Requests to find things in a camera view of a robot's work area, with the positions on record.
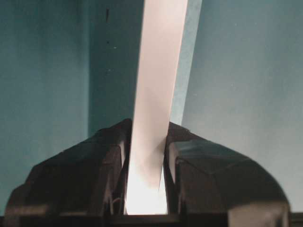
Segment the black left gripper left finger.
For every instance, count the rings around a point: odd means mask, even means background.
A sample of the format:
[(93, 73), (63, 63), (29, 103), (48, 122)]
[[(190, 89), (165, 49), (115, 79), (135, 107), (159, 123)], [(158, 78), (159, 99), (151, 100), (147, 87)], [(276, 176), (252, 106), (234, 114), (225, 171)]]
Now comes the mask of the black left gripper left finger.
[(92, 137), (35, 165), (6, 205), (6, 227), (103, 226), (125, 205), (132, 121)]

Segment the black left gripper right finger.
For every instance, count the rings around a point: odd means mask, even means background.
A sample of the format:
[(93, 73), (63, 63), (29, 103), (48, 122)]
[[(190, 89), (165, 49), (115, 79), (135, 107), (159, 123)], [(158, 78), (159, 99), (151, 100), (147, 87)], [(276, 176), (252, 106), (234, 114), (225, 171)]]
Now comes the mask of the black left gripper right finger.
[(290, 205), (258, 162), (170, 123), (164, 177), (169, 214), (187, 227), (288, 227)]

